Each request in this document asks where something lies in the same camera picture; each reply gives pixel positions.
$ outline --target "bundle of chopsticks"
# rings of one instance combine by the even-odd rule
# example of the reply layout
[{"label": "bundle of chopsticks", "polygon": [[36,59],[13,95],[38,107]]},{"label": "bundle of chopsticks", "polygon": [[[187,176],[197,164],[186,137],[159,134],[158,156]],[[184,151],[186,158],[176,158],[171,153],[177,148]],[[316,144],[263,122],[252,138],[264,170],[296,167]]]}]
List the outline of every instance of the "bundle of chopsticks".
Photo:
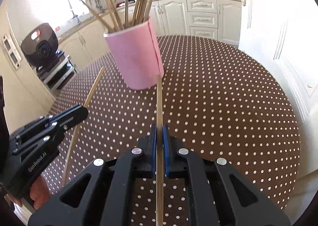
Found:
[{"label": "bundle of chopsticks", "polygon": [[103,20],[96,11],[86,4],[83,0],[80,0],[89,11],[99,19],[99,21],[104,25],[105,28],[108,29],[109,33],[121,31],[136,25],[139,25],[143,22],[146,22],[149,19],[149,14],[151,10],[151,5],[153,0],[137,0],[136,6],[134,10],[134,15],[132,20],[128,20],[128,0],[125,0],[125,22],[122,24],[120,21],[120,17],[118,15],[115,3],[113,0],[105,0],[107,8],[109,10],[110,17],[113,22],[113,26],[108,24],[105,20]]}]

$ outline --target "kitchen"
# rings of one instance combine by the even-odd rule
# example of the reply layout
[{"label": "kitchen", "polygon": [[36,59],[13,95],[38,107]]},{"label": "kitchen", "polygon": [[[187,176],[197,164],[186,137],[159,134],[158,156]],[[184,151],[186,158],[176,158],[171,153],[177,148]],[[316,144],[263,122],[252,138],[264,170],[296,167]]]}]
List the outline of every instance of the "kitchen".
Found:
[{"label": "kitchen", "polygon": [[[314,18],[316,6],[313,0],[301,0],[302,4],[298,6],[293,6],[292,0],[271,0],[272,3],[269,5],[262,1],[154,0],[150,16],[153,19],[158,36],[179,34],[212,38],[238,46],[240,50],[259,61],[282,85],[294,109],[298,107],[299,112],[296,111],[296,114],[299,121],[301,121],[301,130],[303,130],[303,135],[306,135],[305,138],[314,139],[316,136],[314,125],[316,124],[317,78],[313,67],[315,62],[310,61],[313,60],[314,56],[309,55],[312,50],[308,48],[310,42],[314,41],[312,38],[314,33],[307,34],[307,38],[303,34],[298,35],[302,42],[306,42],[306,44],[300,46],[301,44],[294,44],[298,39],[295,38],[292,31],[310,31],[308,26],[316,24],[316,19]],[[111,23],[111,18],[107,11],[102,10],[106,9],[103,0],[99,0],[99,3],[97,1],[97,4],[95,4],[95,0],[92,0],[92,3],[93,6],[99,6],[96,10],[101,13],[101,17]],[[299,8],[304,5],[310,6],[308,11],[311,14],[308,16],[312,18],[306,19],[306,22],[298,22],[297,18],[300,17],[301,13]],[[5,0],[1,7],[3,30],[11,31],[16,38],[18,46],[31,29],[44,21],[34,17],[30,5],[25,0]],[[130,15],[132,15],[134,4],[129,5],[129,10]],[[123,19],[123,9],[119,8],[119,12],[120,17]],[[82,13],[85,14],[78,17],[81,23],[80,26],[75,18],[66,25],[57,24],[59,30],[56,31],[59,37],[59,47],[72,57],[74,64],[79,70],[85,68],[108,51],[108,46],[102,36],[105,33],[103,26],[91,14],[87,13],[87,10],[82,10]],[[301,60],[298,55],[292,54],[295,46],[299,50],[302,48],[306,49],[302,49],[303,58]],[[22,65],[17,71],[12,70],[9,66],[11,64],[8,63],[7,59],[1,61],[2,65],[7,63],[7,66],[1,67],[1,69],[16,78],[14,82],[19,85],[16,88],[21,89],[23,87],[26,91],[21,92],[27,93],[23,104],[21,102],[19,108],[17,103],[20,99],[14,96],[13,93],[13,98],[7,100],[7,106],[10,106],[13,111],[12,115],[9,115],[10,126],[13,130],[28,122],[30,117],[36,117],[40,113],[45,115],[54,102],[55,96],[43,86],[34,71],[27,67],[28,64],[23,56]],[[28,106],[31,103],[34,104],[34,99],[37,100],[39,105],[35,105],[36,110],[30,110]],[[30,115],[29,118],[26,117],[20,121],[15,120],[17,115],[26,113]],[[314,173],[316,170],[314,166],[316,164],[315,158],[313,153],[310,152],[311,148],[317,149],[314,141],[302,146],[302,153],[305,153],[302,154],[302,157],[303,159],[306,157],[306,159],[301,162],[303,167],[300,170],[302,173],[300,177]]]}]

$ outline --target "human hand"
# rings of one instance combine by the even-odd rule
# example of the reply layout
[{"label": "human hand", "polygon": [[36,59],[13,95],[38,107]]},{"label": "human hand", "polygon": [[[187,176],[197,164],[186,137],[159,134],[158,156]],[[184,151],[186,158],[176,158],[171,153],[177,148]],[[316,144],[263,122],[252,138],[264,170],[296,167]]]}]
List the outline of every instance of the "human hand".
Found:
[{"label": "human hand", "polygon": [[[14,198],[12,195],[8,194],[11,202],[16,203],[18,206],[22,207],[22,201]],[[42,205],[44,205],[50,199],[50,192],[45,179],[40,176],[30,188],[30,198],[34,201],[33,207],[38,210]]]}]

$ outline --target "table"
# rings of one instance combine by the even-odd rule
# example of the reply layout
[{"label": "table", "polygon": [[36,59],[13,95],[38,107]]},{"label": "table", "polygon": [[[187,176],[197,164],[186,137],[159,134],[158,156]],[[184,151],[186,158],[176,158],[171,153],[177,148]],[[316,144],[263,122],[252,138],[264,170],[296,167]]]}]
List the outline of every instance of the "table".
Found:
[{"label": "table", "polygon": [[[283,209],[296,180],[300,143],[293,109],[276,80],[248,55],[212,39],[163,36],[158,43],[165,69],[163,121],[171,135],[202,158],[226,158]],[[133,148],[155,123],[156,87],[127,88],[110,53],[69,81],[50,114],[83,104],[102,65],[106,73],[80,126],[68,180],[95,158],[114,159]],[[44,172],[53,194],[72,132]],[[155,225],[155,183],[136,182],[131,225]],[[183,180],[165,179],[164,213],[165,225],[187,225]]]}]

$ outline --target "beige wall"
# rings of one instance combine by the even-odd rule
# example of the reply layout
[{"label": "beige wall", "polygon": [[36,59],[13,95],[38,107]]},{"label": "beige wall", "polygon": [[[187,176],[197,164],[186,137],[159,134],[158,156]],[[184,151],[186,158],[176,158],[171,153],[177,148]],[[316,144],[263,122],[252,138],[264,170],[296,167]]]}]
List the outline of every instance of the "beige wall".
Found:
[{"label": "beige wall", "polygon": [[[11,33],[6,3],[7,0],[4,0],[0,5],[0,36]],[[21,68],[16,71],[4,54],[3,47],[0,47],[0,75],[4,79],[4,113],[10,132],[41,115],[46,115],[55,100],[37,78],[24,56],[21,56]]]}]

